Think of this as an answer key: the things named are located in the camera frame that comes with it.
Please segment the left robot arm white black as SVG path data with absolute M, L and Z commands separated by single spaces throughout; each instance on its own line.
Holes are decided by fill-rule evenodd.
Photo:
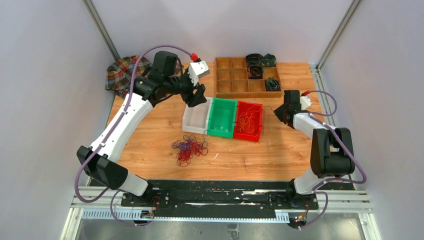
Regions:
M 195 53 L 189 56 L 192 62 L 176 75 L 178 55 L 158 51 L 150 66 L 141 74 L 132 75 L 123 105 L 101 135 L 90 146 L 79 147 L 76 155 L 81 166 L 74 180 L 74 190 L 82 202 L 91 202 L 79 192 L 79 180 L 85 173 L 107 190 L 120 190 L 134 196 L 142 207 L 152 203 L 152 184 L 119 165 L 118 160 L 141 120 L 159 103 L 174 95 L 180 95 L 189 108 L 207 101 L 206 87 L 199 80 L 210 73 L 210 68 Z

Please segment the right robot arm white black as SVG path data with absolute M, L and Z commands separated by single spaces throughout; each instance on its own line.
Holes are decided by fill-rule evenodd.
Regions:
M 311 199 L 314 191 L 321 186 L 340 181 L 356 169 L 350 158 L 353 153 L 350 130 L 317 119 L 307 111 L 309 102 L 307 92 L 284 90 L 283 104 L 274 110 L 282 123 L 311 139 L 310 167 L 304 174 L 292 179 L 285 191 L 286 203 L 294 209 Z

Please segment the white plastic bin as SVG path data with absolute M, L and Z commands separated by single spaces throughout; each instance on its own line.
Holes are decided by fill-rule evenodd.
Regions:
M 205 103 L 195 107 L 185 107 L 182 117 L 183 132 L 195 134 L 205 134 L 207 132 L 213 99 L 213 97 L 206 97 Z

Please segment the green rolled belt lower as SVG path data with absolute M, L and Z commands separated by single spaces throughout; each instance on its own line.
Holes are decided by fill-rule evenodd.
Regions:
M 269 77 L 264 81 L 265 91 L 266 92 L 280 92 L 281 85 L 278 79 L 274 77 Z

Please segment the green plastic bin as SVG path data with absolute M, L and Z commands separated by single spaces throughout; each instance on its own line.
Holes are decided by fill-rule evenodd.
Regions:
M 233 138 L 238 102 L 214 98 L 208 119 L 207 133 L 211 136 Z

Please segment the red plastic bin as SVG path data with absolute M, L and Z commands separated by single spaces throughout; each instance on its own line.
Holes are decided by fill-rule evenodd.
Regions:
M 238 101 L 233 138 L 259 142 L 263 127 L 263 105 Z

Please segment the wooden compartment tray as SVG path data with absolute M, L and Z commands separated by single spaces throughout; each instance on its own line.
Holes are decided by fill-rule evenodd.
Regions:
M 245 57 L 216 57 L 214 60 L 214 95 L 223 99 L 279 98 L 282 82 L 276 67 L 263 67 L 262 79 L 249 79 Z M 279 80 L 281 91 L 266 91 L 265 80 Z

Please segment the black rolled belt middle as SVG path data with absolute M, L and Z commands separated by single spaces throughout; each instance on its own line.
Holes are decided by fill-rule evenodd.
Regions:
M 263 73 L 264 73 L 263 67 L 260 65 L 250 65 L 248 67 L 249 79 L 262 79 Z

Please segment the black rolled belt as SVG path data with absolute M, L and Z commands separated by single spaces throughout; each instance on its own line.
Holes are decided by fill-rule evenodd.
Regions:
M 263 67 L 260 65 L 250 65 L 248 67 L 249 79 L 262 79 L 263 73 L 264 73 Z
M 261 66 L 263 62 L 263 55 L 259 53 L 251 53 L 245 56 L 246 67 Z

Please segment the blue green rolled belt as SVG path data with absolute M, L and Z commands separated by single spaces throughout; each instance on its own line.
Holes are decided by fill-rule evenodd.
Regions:
M 266 55 L 264 55 L 261 61 L 261 65 L 265 68 L 273 68 L 276 66 L 276 63 L 276 57 L 271 53 L 267 53 Z

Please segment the black rolled belt top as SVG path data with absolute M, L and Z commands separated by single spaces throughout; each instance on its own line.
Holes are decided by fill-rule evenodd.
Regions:
M 245 56 L 246 67 L 261 66 L 263 62 L 263 55 L 259 53 L 251 53 Z

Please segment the plaid cloth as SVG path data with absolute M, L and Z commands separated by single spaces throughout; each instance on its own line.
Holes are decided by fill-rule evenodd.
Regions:
M 138 55 L 126 56 L 111 64 L 106 70 L 105 90 L 124 99 L 129 93 L 133 69 L 138 58 Z

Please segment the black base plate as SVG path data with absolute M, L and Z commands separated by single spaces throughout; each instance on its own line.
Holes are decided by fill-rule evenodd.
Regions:
M 150 180 L 150 200 L 118 194 L 113 207 L 146 208 L 156 216 L 181 219 L 274 219 L 277 210 L 317 210 L 317 197 L 288 205 L 289 181 Z

